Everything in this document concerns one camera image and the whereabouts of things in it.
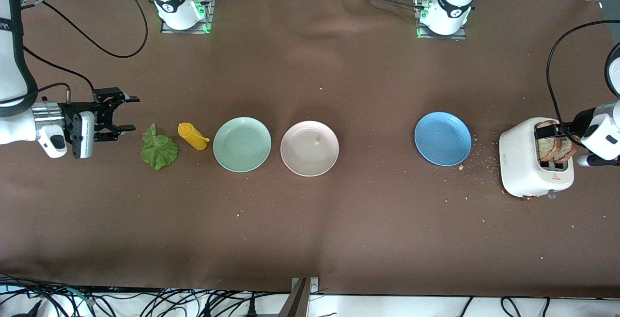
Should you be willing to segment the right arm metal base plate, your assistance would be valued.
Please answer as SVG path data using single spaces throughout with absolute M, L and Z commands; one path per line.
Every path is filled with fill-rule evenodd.
M 215 0 L 156 0 L 162 33 L 209 34 Z

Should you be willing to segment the mint green plate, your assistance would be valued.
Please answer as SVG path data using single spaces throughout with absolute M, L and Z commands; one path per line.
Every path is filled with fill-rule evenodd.
M 224 169 L 250 172 L 260 167 L 272 149 L 266 125 L 251 117 L 237 117 L 224 123 L 215 134 L 213 154 Z

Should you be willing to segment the blue plate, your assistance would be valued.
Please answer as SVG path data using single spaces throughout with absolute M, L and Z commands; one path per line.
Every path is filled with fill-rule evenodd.
M 465 161 L 473 145 L 467 125 L 457 116 L 442 111 L 420 118 L 413 131 L 413 141 L 423 158 L 445 167 Z

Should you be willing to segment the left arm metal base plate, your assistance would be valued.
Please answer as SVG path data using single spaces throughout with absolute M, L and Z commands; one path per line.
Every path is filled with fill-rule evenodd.
M 426 17 L 428 16 L 428 11 L 432 8 L 433 0 L 412 0 L 414 2 L 414 6 L 422 6 L 422 9 L 416 10 L 416 28 L 417 28 L 417 37 L 418 38 L 428 38 L 428 39 L 441 39 L 441 40 L 465 40 L 466 32 L 465 32 L 465 24 L 467 22 L 467 17 L 461 21 L 459 25 L 459 29 L 456 30 L 453 34 L 443 35 L 434 32 L 429 28 L 428 25 L 424 23 Z

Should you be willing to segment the brown tablecloth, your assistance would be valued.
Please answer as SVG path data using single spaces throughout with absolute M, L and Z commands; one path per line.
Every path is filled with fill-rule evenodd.
M 467 38 L 418 39 L 414 13 L 376 0 L 216 0 L 210 34 L 162 34 L 135 57 L 102 53 L 49 8 L 23 12 L 25 45 L 139 103 L 115 111 L 136 131 L 91 158 L 0 145 L 0 272 L 69 285 L 328 293 L 620 297 L 620 168 L 519 199 L 500 179 L 497 142 L 555 116 L 545 64 L 558 37 L 603 18 L 586 0 L 475 0 Z M 413 131 L 442 111 L 472 149 L 428 162 Z M 266 161 L 231 172 L 213 154 L 237 117 L 268 128 Z M 330 171 L 300 176 L 280 155 L 292 125 L 337 135 Z M 178 134 L 191 123 L 199 151 Z M 179 146 L 159 171 L 142 134 Z

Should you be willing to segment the beige plate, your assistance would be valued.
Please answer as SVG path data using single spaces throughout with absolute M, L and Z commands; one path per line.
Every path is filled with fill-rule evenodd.
M 280 155 L 286 167 L 300 176 L 319 176 L 330 171 L 338 160 L 337 135 L 319 121 L 301 121 L 292 125 L 280 143 Z

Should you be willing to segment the green lettuce leaf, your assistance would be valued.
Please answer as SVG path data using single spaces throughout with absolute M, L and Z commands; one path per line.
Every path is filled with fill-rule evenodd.
M 141 160 L 155 171 L 171 165 L 178 156 L 179 145 L 166 135 L 158 134 L 153 123 L 142 134 Z

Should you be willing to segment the white toaster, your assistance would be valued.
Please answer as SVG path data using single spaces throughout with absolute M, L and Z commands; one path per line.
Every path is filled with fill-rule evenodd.
M 541 162 L 535 127 L 549 121 L 535 117 L 523 121 L 500 135 L 499 157 L 503 188 L 513 196 L 527 198 L 549 196 L 568 189 L 574 182 L 574 164 L 570 158 L 562 164 Z

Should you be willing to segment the yellow mustard squeeze bottle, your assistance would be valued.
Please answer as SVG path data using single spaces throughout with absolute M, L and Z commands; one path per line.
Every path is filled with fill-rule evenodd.
M 179 136 L 193 148 L 202 151 L 208 147 L 210 139 L 204 137 L 191 123 L 179 123 L 177 131 Z

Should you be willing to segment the brown bread slice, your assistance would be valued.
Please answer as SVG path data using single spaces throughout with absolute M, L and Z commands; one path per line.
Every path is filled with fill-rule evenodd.
M 577 146 L 567 137 L 558 137 L 556 142 L 560 142 L 560 150 L 553 158 L 554 164 L 564 164 L 576 154 Z
M 562 148 L 562 138 L 547 137 L 537 139 L 538 158 L 540 162 L 553 160 Z

